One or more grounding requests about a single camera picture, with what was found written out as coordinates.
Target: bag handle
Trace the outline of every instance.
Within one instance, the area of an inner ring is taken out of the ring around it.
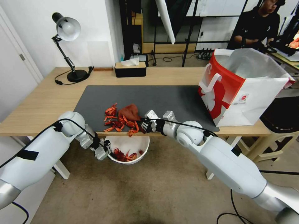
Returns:
[[[206,67],[205,67],[205,76],[206,76],[207,69],[208,69],[209,66],[212,67],[211,63],[208,63],[208,64],[206,65]],[[212,80],[210,81],[210,83],[208,84],[208,86],[206,86],[206,85],[203,83],[203,81],[200,81],[198,85],[201,87],[201,89],[202,89],[204,92],[211,92],[212,89],[213,89],[213,87],[214,87],[214,85],[215,85],[215,83],[216,83],[216,81],[217,81],[217,80],[221,81],[221,79],[222,79],[222,76],[221,76],[219,73],[216,73],[216,74],[213,76],[213,78],[212,78]]]

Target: gray desk mat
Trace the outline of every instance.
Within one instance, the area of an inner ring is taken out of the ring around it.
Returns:
[[[74,111],[96,132],[108,128],[104,126],[105,110],[115,102],[117,111],[134,103],[141,117],[154,110],[162,118],[167,110],[172,110],[180,122],[197,121],[203,128],[217,132],[219,128],[214,125],[197,89],[198,86],[87,86]]]

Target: logo on bag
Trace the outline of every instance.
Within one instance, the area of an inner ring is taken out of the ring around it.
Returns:
[[[246,103],[246,100],[248,99],[248,95],[249,95],[248,93],[243,94],[243,95],[240,97],[239,101],[236,102],[236,103],[234,103],[234,105],[245,104],[245,103]]]
[[[247,99],[248,99],[248,94],[243,94],[243,95],[241,96],[241,98],[239,99],[239,101],[241,101],[241,102],[245,102]]]

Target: desk lamp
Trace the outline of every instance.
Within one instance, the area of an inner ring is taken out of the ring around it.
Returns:
[[[56,23],[56,30],[57,34],[52,37],[52,40],[57,45],[58,49],[62,53],[64,59],[66,60],[67,64],[71,67],[71,72],[67,75],[67,78],[70,82],[80,82],[89,77],[89,74],[84,70],[75,70],[75,65],[65,55],[61,47],[59,46],[59,42],[61,40],[65,41],[73,41],[77,39],[77,37],[80,34],[81,26],[79,22],[73,18],[70,17],[63,17],[60,13],[55,12],[52,15],[52,19]]]

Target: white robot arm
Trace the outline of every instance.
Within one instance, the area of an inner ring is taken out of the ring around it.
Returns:
[[[203,130],[195,128],[202,128],[196,121],[186,121],[183,123],[186,126],[181,125],[172,111],[167,111],[163,119],[152,110],[145,117],[147,120],[142,127],[146,131],[159,131],[176,139],[233,191],[247,195],[259,206],[278,213],[277,223],[299,223],[299,191],[269,183],[257,166],[231,145],[211,133],[206,138]]]
[[[147,132],[159,131],[176,139],[229,188],[249,196],[267,210],[278,212],[277,223],[299,223],[297,190],[267,182],[251,160],[212,132],[203,131],[196,121],[178,123],[172,111],[167,111],[164,119],[159,119],[152,110],[145,117],[141,126]],[[39,181],[67,151],[74,138],[83,148],[93,150],[99,160],[111,152],[109,142],[99,139],[80,114],[64,113],[0,170],[0,209],[13,202],[23,189]],[[36,155],[34,159],[29,158],[32,155]]]
[[[70,120],[84,127],[92,136]],[[102,147],[104,140],[95,138],[95,132],[85,124],[82,115],[68,111],[59,117],[59,121],[36,136],[26,150],[21,151],[22,155],[19,153],[0,170],[0,209],[13,202],[26,187],[38,182],[67,151],[74,138],[83,148],[90,147],[97,159],[107,156]],[[36,158],[24,159],[24,154],[26,157],[30,153],[37,155]]]

